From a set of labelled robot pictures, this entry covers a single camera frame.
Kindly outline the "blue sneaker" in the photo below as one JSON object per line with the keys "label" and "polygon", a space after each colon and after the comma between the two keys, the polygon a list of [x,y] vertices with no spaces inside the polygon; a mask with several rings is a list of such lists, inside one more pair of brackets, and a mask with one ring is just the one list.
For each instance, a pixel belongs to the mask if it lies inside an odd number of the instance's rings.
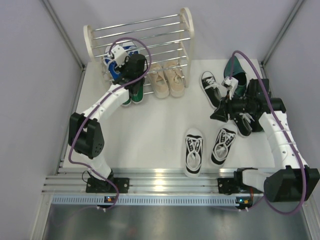
{"label": "blue sneaker", "polygon": [[129,56],[140,53],[138,46],[133,41],[124,42],[122,47]]}
{"label": "blue sneaker", "polygon": [[120,69],[124,66],[128,54],[119,44],[116,44],[109,52],[110,48],[110,46],[107,46],[104,51],[103,63],[106,65],[112,81],[114,81],[121,75]]}

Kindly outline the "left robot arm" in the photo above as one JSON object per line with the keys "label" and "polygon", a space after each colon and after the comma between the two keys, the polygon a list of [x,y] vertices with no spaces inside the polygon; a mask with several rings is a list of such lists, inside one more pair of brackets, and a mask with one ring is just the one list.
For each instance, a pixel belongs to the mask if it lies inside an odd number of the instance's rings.
{"label": "left robot arm", "polygon": [[128,48],[120,45],[114,45],[109,50],[107,67],[116,73],[109,89],[87,110],[75,112],[69,118],[68,160],[75,163],[72,160],[73,153],[84,157],[82,165],[87,167],[89,175],[86,181],[87,193],[118,191],[113,170],[102,153],[105,139],[100,121],[108,119],[134,94],[141,92],[150,69],[149,59],[139,52],[130,53]]}

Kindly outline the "black white sneaker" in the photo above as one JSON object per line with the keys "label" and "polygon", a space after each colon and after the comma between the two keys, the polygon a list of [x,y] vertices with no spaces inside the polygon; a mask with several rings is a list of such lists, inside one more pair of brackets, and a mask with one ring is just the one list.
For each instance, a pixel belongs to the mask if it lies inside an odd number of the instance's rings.
{"label": "black white sneaker", "polygon": [[185,136],[185,175],[197,178],[200,175],[203,159],[204,138],[196,128],[190,128]]}
{"label": "black white sneaker", "polygon": [[225,164],[237,133],[237,127],[230,123],[223,125],[218,130],[210,156],[210,162],[215,167],[221,168]]}

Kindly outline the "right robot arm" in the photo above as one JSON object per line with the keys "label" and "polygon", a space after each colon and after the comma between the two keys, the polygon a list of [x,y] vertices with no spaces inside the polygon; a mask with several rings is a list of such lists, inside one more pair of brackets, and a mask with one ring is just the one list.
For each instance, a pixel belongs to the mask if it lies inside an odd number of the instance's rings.
{"label": "right robot arm", "polygon": [[245,95],[236,96],[238,80],[226,77],[217,87],[222,90],[219,106],[211,119],[227,122],[236,115],[250,119],[254,130],[266,135],[273,160],[274,173],[257,168],[239,168],[233,186],[240,193],[251,187],[263,192],[271,202],[306,201],[320,180],[320,172],[310,168],[298,151],[287,121],[286,108],[280,98],[267,91],[268,79],[251,79]]}

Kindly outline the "green sneaker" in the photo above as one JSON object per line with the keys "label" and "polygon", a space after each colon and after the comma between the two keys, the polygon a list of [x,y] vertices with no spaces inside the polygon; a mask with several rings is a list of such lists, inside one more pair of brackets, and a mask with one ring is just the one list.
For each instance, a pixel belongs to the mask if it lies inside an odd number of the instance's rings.
{"label": "green sneaker", "polygon": [[142,78],[140,81],[134,83],[130,89],[131,100],[135,104],[141,103],[144,98],[144,83],[145,79]]}
{"label": "green sneaker", "polygon": [[129,98],[126,102],[124,102],[121,106],[128,107],[132,103],[132,100]]}

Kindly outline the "beige lace sneaker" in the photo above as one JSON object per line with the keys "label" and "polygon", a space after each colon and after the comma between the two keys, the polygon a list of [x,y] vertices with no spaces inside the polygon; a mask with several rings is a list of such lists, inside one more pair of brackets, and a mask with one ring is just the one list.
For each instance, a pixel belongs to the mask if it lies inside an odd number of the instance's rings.
{"label": "beige lace sneaker", "polygon": [[163,67],[170,94],[175,98],[182,97],[185,93],[185,85],[183,73],[180,70],[178,63],[174,60],[167,61],[164,63]]}
{"label": "beige lace sneaker", "polygon": [[164,99],[169,95],[169,86],[166,82],[163,68],[159,63],[153,63],[151,65],[147,77],[157,98]]}

